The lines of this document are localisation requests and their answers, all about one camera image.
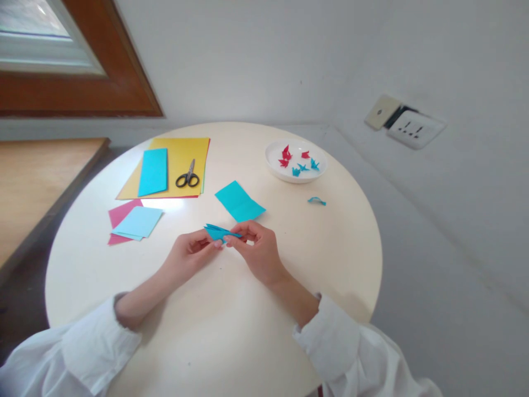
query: electrical outlet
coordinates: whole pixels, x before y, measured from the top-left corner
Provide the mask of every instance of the electrical outlet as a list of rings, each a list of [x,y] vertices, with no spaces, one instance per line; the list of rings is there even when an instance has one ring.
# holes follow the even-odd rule
[[[387,95],[382,95],[365,118],[365,123],[378,131],[401,107],[401,102]]]
[[[405,111],[387,134],[412,149],[422,149],[444,130],[446,123],[420,113]]]

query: round white table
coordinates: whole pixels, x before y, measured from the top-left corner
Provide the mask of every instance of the round white table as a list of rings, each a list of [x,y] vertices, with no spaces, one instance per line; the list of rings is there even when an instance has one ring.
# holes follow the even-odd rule
[[[161,137],[210,137],[204,194],[143,200],[165,214],[141,242],[108,246],[108,210],[149,141],[126,152],[81,192],[55,237],[46,275],[51,327],[79,319],[153,274],[181,233],[235,220],[214,194],[233,180],[267,209],[285,266],[360,321],[369,321],[382,276],[380,234],[360,186],[332,156],[305,185],[270,174],[264,149],[289,132],[247,123],[181,128]],[[307,203],[313,196],[327,206]],[[294,320],[254,279],[234,249],[173,293],[144,323],[143,340],[109,396],[304,396],[321,382],[292,338]]]

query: yellow paper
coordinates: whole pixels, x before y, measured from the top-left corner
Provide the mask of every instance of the yellow paper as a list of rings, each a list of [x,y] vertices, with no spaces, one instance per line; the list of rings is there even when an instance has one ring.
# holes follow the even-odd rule
[[[167,148],[169,188],[164,192],[138,197],[139,178],[142,173],[142,161],[140,160],[131,177],[118,194],[117,199],[159,199],[161,197],[198,196],[201,193],[204,181],[208,147],[209,138],[153,139],[149,149]],[[193,159],[195,159],[195,168],[193,169],[193,172],[198,175],[200,182],[195,187],[189,187],[187,185],[184,187],[176,187],[176,179],[182,174],[187,174]]]

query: hand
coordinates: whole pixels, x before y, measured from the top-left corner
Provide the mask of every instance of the hand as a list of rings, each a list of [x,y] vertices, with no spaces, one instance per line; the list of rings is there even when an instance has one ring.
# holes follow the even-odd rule
[[[272,288],[290,278],[279,258],[273,230],[257,222],[247,221],[238,223],[230,231],[242,234],[242,237],[225,236],[227,246],[235,248],[242,255],[253,275],[265,286]],[[247,240],[253,241],[253,245],[247,244]]]
[[[215,253],[222,250],[222,241],[213,241],[206,230],[181,234],[176,238],[159,273],[178,288],[203,268]]]

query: white sleeve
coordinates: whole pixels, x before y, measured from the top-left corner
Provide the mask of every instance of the white sleeve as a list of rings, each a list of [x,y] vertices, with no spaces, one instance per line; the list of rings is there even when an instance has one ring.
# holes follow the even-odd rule
[[[293,336],[320,375],[324,396],[442,396],[432,381],[412,377],[392,340],[372,326],[359,325],[327,296]]]
[[[115,299],[22,342],[0,368],[0,395],[104,396],[141,341],[117,321]]]

